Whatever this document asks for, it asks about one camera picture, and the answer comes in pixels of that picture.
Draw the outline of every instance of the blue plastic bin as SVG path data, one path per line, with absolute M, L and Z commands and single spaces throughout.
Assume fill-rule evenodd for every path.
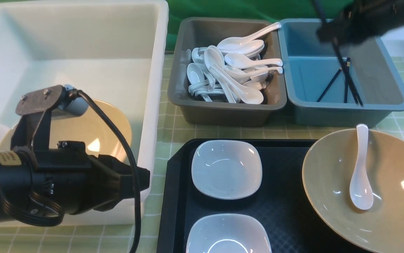
M 289 101 L 302 125 L 377 125 L 391 112 L 404 111 L 404 83 L 380 38 L 342 48 L 351 58 L 350 74 L 364 106 L 352 93 L 344 103 L 345 77 L 339 75 L 321 102 L 317 99 L 340 68 L 332 45 L 321 44 L 318 19 L 284 19 L 278 31 Z

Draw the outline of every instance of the white plastic bin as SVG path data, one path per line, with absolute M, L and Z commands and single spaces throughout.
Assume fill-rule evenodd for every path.
M 164 0 L 53 0 L 0 4 L 0 124 L 20 119 L 24 93 L 70 84 L 123 111 L 137 163 L 152 174 L 168 22 Z M 150 188 L 141 192 L 142 202 Z M 65 225 L 133 223 L 133 199 Z M 18 222 L 0 226 L 19 226 Z

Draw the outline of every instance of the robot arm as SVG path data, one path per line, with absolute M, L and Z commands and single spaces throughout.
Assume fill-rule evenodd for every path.
M 374 36 L 404 26 L 404 0 L 354 0 L 317 34 L 321 42 L 338 46 L 360 44 Z

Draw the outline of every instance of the white ceramic spoon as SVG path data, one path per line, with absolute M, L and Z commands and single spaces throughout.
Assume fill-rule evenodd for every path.
M 267 87 L 268 87 L 269 82 L 267 82 L 267 81 L 262 81 L 262 82 L 260 82 L 260 84 L 261 84 L 261 87 L 262 87 L 262 88 L 263 88 L 263 90 L 264 90 L 265 88 L 267 88 Z
M 220 84 L 214 85 L 213 91 L 215 91 L 216 89 L 222 89 L 221 85 Z M 191 93 L 191 95 L 193 95 L 193 96 L 195 95 L 195 92 L 198 90 L 209 91 L 208 87 L 206 85 L 206 82 L 200 82 L 195 85 L 189 85 L 188 90 L 189 90 L 189 93 Z
M 249 87 L 249 88 L 254 88 L 257 91 L 261 91 L 263 89 L 263 87 L 261 86 L 261 83 L 255 82 L 252 80 L 245 82 L 243 85 L 246 87 Z
M 261 36 L 268 34 L 281 27 L 282 27 L 282 25 L 279 22 L 276 22 L 274 24 L 271 24 L 271 25 L 259 30 L 258 32 L 254 32 L 246 37 L 226 38 L 226 39 L 222 40 L 221 42 L 219 42 L 218 48 L 220 50 L 234 50 L 234 49 L 240 47 L 244 43 L 247 43 L 252 40 L 256 40 L 256 39 L 260 38 Z
M 248 69 L 249 67 L 254 67 L 257 65 L 277 65 L 279 67 L 283 66 L 282 59 L 264 59 L 258 61 L 252 61 L 247 56 L 240 53 L 227 53 L 225 55 L 225 62 L 231 67 L 236 67 L 237 69 Z
M 275 70 L 279 74 L 283 73 L 282 67 L 268 67 L 266 69 L 255 70 L 255 71 L 252 71 L 249 73 L 246 73 L 240 69 L 237 69 L 237 68 L 231 67 L 231 66 L 225 66 L 224 70 L 225 70 L 225 72 L 227 72 L 227 74 L 229 74 L 235 80 L 244 80 L 244 79 L 248 79 L 248 78 L 254 80 L 254 78 L 256 78 L 256 80 L 254 80 L 255 82 L 261 82 L 263 75 L 264 75 L 264 79 L 266 79 L 269 71 Z
M 222 89 L 214 89 L 212 91 L 199 89 L 199 90 L 195 91 L 195 95 L 196 96 L 199 96 L 199 95 L 225 95 L 225 93 L 224 93 L 224 90 L 222 90 Z
M 208 83 L 208 91 L 212 91 L 214 89 L 214 84 L 216 83 L 216 78 L 214 78 L 213 75 L 208 71 L 208 69 L 206 69 L 205 62 L 203 62 L 202 64 L 196 64 L 196 65 L 200 67 L 203 74 L 208 79 L 208 82 L 209 82 Z
M 205 80 L 205 76 L 204 76 L 202 70 L 200 69 L 199 66 L 197 66 L 194 63 L 190 63 L 188 65 L 188 67 L 186 68 L 186 75 L 188 76 L 188 80 L 189 80 L 189 83 L 191 83 L 191 85 L 195 85 L 195 84 L 200 83 L 203 80 Z M 203 94 L 201 96 L 204 101 L 213 102 L 207 94 Z
M 357 125 L 357 137 L 358 156 L 350 181 L 349 192 L 350 198 L 357 208 L 368 210 L 374 203 L 374 195 L 372 194 L 371 184 L 366 173 L 367 141 L 369 139 L 367 125 Z
M 217 48 L 216 46 L 213 46 L 213 45 L 209 46 L 208 48 L 210 48 L 211 50 L 213 50 L 214 52 L 217 53 L 218 58 L 220 59 L 220 60 L 219 60 L 219 66 L 222 66 L 222 69 L 223 69 L 223 66 L 224 66 L 224 64 L 225 64 L 225 61 L 224 61 L 224 56 L 223 56 L 222 52 L 219 51 L 219 48 Z M 229 92 L 228 92 L 228 91 L 225 91 L 226 96 L 229 97 L 229 96 L 231 95 L 231 96 L 234 98 L 235 103 L 241 102 L 241 99 L 240 99 L 240 97 L 237 95 L 237 93 L 235 93 L 234 91 L 231 90 L 231 88 L 229 88 L 229 85 L 228 85 L 228 83 L 226 82 L 226 80 L 224 80 L 223 78 L 221 78 L 221 77 L 219 77 L 219 76 L 216 77 L 216 79 L 219 81 L 219 83 L 220 83 L 221 85 L 222 85 L 222 84 L 225 84 L 224 87 L 229 90 Z
M 207 51 L 213 51 L 215 54 L 217 54 L 217 52 L 213 49 L 213 48 L 207 48 L 207 50 L 205 50 L 204 54 L 207 53 Z M 227 98 L 227 101 L 229 103 L 236 103 L 237 101 L 235 100 L 233 93 L 231 92 L 229 85 L 227 85 L 226 80 L 224 80 L 217 72 L 214 72 L 211 69 L 211 61 L 209 61 L 210 57 L 205 57 L 204 61 L 205 61 L 205 67 L 207 67 L 208 71 L 214 76 L 214 78 L 216 78 L 216 80 L 218 80 L 219 84 L 221 85 L 222 89 L 224 90 L 225 96 Z
M 257 53 L 260 53 L 263 50 L 263 48 L 264 48 L 264 41 L 252 40 L 252 41 L 243 43 L 242 45 L 239 45 L 239 47 L 237 47 L 235 49 L 227 49 L 227 48 L 218 48 L 218 49 L 223 54 L 240 53 L 240 54 L 244 54 L 246 56 L 252 56 Z
M 200 55 L 198 47 L 196 47 L 192 50 L 191 59 L 192 59 L 192 62 L 195 64 L 203 64 L 203 54 Z
M 231 76 L 229 76 L 224 70 L 224 62 L 222 61 L 222 55 L 219 55 L 215 49 L 208 47 L 205 51 L 205 65 L 210 67 L 208 71 L 213 74 L 214 77 L 218 75 L 220 79 L 227 81 L 229 88 L 233 89 L 235 93 L 240 97 L 240 99 L 246 104 L 261 104 L 264 100 L 263 94 L 261 92 L 240 85 Z
M 246 73 L 250 73 L 250 72 L 253 72 L 253 71 L 257 71 L 257 70 L 261 70 L 261 69 L 268 69 L 268 68 L 269 67 L 266 66 L 266 65 L 258 65 L 258 66 L 255 66 L 255 67 L 250 67 L 250 68 L 245 69 L 243 71 L 246 72 Z M 281 69 L 281 70 L 280 69 L 275 69 L 275 70 L 278 71 L 279 74 L 283 73 L 283 69 Z M 252 81 L 255 81 L 255 82 L 262 82 L 262 81 L 264 81 L 264 80 L 266 80 L 268 78 L 268 75 L 269 75 L 269 73 L 258 74 L 256 76 L 251 76 L 250 79 Z
M 223 71 L 217 64 L 213 64 L 210 69 L 211 69 L 210 72 L 213 71 L 216 74 L 218 74 L 221 78 L 224 78 L 224 80 L 226 80 L 226 82 L 228 83 L 229 87 L 233 88 L 233 90 L 236 92 L 236 94 L 244 103 L 261 104 L 264 101 L 263 94 L 261 94 L 260 91 L 257 91 L 254 88 L 249 88 L 240 85 L 233 78 L 231 78 L 231 76 L 229 76 L 225 71 Z

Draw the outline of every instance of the green backdrop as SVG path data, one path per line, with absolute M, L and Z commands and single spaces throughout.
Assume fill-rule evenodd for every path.
M 315 18 L 310 0 L 167 0 L 169 25 L 167 50 L 173 50 L 180 22 L 189 17 L 266 19 L 274 22 L 287 18 Z M 322 0 L 331 18 L 352 0 Z

